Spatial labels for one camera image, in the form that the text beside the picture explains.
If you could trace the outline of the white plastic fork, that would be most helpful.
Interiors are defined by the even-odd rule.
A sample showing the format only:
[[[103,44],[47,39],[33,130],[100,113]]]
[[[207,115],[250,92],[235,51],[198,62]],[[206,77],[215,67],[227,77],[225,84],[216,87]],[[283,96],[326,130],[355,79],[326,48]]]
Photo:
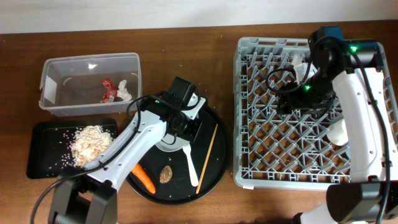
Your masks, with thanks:
[[[193,160],[191,157],[192,149],[191,149],[190,144],[184,145],[184,147],[182,147],[182,150],[187,157],[187,164],[188,164],[188,171],[189,171],[191,185],[193,187],[197,187],[198,186],[198,177],[197,177],[197,173],[196,173],[195,167],[193,165]]]

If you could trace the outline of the grey plate with rice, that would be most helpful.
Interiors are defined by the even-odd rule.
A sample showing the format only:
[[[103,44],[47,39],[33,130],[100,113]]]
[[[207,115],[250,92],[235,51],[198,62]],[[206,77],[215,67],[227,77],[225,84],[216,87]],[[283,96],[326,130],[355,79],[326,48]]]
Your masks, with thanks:
[[[174,152],[182,149],[185,145],[190,144],[189,141],[179,137],[166,134],[161,141],[157,142],[155,146],[164,152]]]

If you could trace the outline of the red snack wrapper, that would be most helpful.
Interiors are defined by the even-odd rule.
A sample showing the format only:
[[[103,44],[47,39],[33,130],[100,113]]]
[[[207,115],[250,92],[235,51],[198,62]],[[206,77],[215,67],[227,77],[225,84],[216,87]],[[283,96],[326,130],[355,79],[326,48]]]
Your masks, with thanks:
[[[103,95],[101,103],[112,103],[115,97],[117,97],[117,89],[114,82],[109,78],[106,78],[102,80],[102,84],[104,85],[106,91]]]

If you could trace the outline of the wooden chopstick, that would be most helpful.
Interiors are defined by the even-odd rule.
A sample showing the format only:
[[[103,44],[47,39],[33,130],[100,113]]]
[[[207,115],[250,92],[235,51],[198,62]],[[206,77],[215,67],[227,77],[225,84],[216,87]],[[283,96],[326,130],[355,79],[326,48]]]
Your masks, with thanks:
[[[210,144],[209,144],[209,147],[208,147],[208,151],[207,151],[207,154],[206,154],[206,157],[205,157],[205,161],[204,161],[203,168],[202,168],[202,171],[201,171],[199,183],[198,183],[198,186],[197,186],[197,189],[196,189],[196,192],[195,192],[197,195],[200,193],[201,185],[203,183],[203,179],[204,179],[205,172],[206,172],[206,167],[208,165],[208,160],[210,158],[210,154],[211,154],[211,150],[212,150],[212,147],[213,147],[213,144],[214,144],[214,141],[215,141],[217,130],[218,130],[218,124],[216,124],[215,129],[213,131],[213,135],[212,135],[212,138],[211,138],[211,141],[210,141]]]

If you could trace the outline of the white paper cup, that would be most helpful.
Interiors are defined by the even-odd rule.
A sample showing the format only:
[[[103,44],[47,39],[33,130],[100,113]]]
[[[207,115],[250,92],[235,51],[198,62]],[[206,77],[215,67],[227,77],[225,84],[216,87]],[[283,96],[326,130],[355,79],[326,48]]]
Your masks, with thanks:
[[[340,119],[329,125],[328,129],[329,132],[326,134],[326,136],[332,144],[343,146],[348,142],[348,133],[344,119]]]

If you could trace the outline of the orange carrot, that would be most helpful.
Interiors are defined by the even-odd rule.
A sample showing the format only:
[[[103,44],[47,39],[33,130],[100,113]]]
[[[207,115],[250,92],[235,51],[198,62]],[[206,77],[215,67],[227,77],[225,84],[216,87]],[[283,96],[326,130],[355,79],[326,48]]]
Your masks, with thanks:
[[[151,179],[146,174],[146,172],[144,171],[144,169],[142,168],[142,166],[140,164],[136,164],[134,166],[134,168],[131,170],[131,173],[135,177],[137,177],[141,181],[142,184],[144,184],[145,188],[151,194],[155,194],[155,192],[156,192],[155,185],[153,184],[153,182],[151,181]]]

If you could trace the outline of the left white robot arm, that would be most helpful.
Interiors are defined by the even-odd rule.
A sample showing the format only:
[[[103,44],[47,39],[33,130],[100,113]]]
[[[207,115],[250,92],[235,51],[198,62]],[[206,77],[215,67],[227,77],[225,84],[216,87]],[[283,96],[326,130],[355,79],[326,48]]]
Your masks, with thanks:
[[[134,100],[137,111],[113,143],[82,170],[66,172],[51,185],[55,192],[48,222],[117,223],[118,191],[153,146],[167,152],[182,150],[192,184],[197,186],[191,145],[206,99],[196,89],[190,81],[175,77],[167,91]]]

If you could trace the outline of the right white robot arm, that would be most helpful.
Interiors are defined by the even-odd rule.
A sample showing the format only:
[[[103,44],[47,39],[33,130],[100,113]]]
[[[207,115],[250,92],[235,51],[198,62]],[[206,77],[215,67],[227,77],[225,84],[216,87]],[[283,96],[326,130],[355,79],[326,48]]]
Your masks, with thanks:
[[[386,59],[375,40],[346,40],[338,26],[308,38],[309,68],[278,90],[277,112],[305,110],[319,118],[334,100],[343,110],[351,168],[348,184],[331,185],[326,202],[294,223],[381,223],[397,217],[397,136],[384,97]]]

